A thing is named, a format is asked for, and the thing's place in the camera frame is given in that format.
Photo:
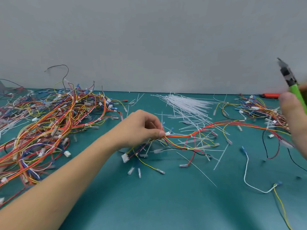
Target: green-handled pliers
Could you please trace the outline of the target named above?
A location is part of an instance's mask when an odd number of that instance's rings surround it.
[[[287,65],[284,61],[282,61],[280,58],[278,59],[278,65],[280,67],[280,72],[284,76],[284,79],[286,80],[287,84],[289,85],[290,92],[293,93],[297,99],[300,101],[302,107],[304,108],[305,113],[307,114],[307,106],[306,103],[302,97],[302,94],[298,88],[297,80],[295,79],[289,65]]]

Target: forearm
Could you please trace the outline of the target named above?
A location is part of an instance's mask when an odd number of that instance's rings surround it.
[[[58,229],[117,147],[108,133],[97,139],[74,159],[3,208],[0,211],[1,226],[20,230],[29,229],[29,226],[33,230]]]

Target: table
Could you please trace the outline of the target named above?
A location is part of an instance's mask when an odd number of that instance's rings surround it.
[[[173,108],[165,106],[153,93],[145,93],[134,105],[129,106],[129,113],[138,109],[150,113],[173,114]],[[106,92],[108,97],[118,100],[133,100],[138,93]],[[209,94],[185,94],[188,97],[212,99]],[[224,100],[225,95],[215,95],[218,100]],[[234,102],[235,95],[227,95],[226,101]],[[277,100],[265,100],[268,106],[277,107]],[[213,122],[224,119],[218,110],[213,116]],[[230,116],[240,118],[233,107],[228,107]],[[69,146],[72,157],[78,155],[100,135],[115,126],[120,120],[108,120],[99,129],[90,129],[78,133],[78,142]],[[185,127],[180,120],[163,117],[165,126],[173,127],[175,133]],[[264,126],[263,120],[255,123]],[[208,161],[206,157],[196,155],[193,163],[208,176],[215,187],[197,168],[179,168],[191,157],[188,151],[166,151],[159,154],[149,153],[144,159],[149,165],[166,172],[162,175],[147,166],[141,166],[142,178],[137,171],[128,175],[128,170],[134,164],[134,158],[127,163],[121,159],[122,153],[114,153],[101,171],[80,197],[61,230],[93,230],[93,229],[288,229],[277,208],[277,200],[273,193],[260,194],[248,187],[243,181],[246,156],[240,151],[244,146],[248,152],[247,182],[251,185],[268,190],[273,183],[283,182],[277,187],[277,192],[293,229],[305,229],[305,207],[307,206],[306,172],[297,167],[289,158],[285,147],[281,147],[279,155],[273,160],[266,158],[262,130],[251,127],[227,126],[228,145],[222,133],[215,142],[220,143],[221,151],[210,152],[218,160]],[[2,136],[1,143],[10,140],[18,129]],[[268,139],[266,145],[270,155],[277,150],[277,139]],[[161,148],[159,143],[153,143],[150,151]],[[307,168],[305,161],[296,150],[291,150],[293,159],[302,167]],[[66,163],[69,158],[61,157],[57,166]],[[11,196],[20,189],[19,181],[10,182],[0,190],[0,195]]]

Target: person's left hand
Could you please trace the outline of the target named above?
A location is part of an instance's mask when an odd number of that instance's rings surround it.
[[[134,147],[149,139],[161,138],[165,136],[165,132],[157,116],[137,110],[111,129],[107,135],[120,149]]]

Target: fingernail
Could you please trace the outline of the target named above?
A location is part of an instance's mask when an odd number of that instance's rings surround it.
[[[165,136],[165,132],[164,131],[160,131],[159,137],[163,137],[163,136]]]
[[[280,103],[283,103],[287,100],[291,100],[293,97],[294,97],[293,93],[286,92],[286,93],[282,93],[281,95],[279,95],[278,99],[279,99]]]

